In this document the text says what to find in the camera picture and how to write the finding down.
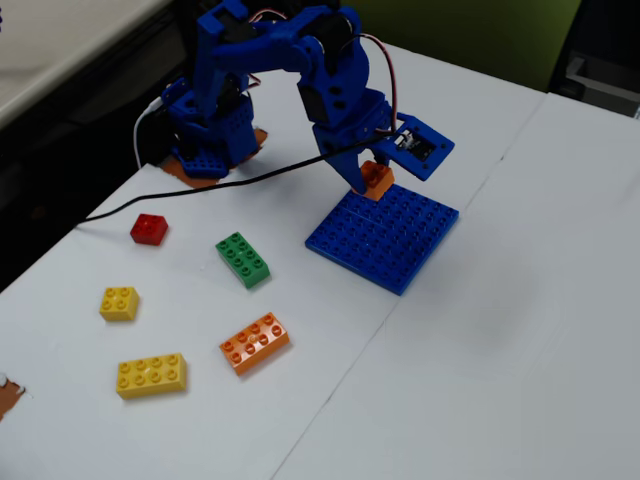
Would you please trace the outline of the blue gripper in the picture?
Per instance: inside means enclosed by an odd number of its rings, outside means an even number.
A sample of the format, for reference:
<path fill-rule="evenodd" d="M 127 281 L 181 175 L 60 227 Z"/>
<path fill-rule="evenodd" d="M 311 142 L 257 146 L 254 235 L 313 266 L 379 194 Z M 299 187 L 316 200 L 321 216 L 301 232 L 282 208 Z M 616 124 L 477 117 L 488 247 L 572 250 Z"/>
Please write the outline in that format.
<path fill-rule="evenodd" d="M 359 194 L 365 194 L 367 186 L 358 160 L 362 149 L 354 145 L 390 137 L 391 113 L 385 95 L 377 90 L 365 89 L 353 105 L 312 90 L 312 131 L 319 153 Z M 373 155 L 377 164 L 386 167 L 394 161 L 381 149 L 374 149 Z"/>

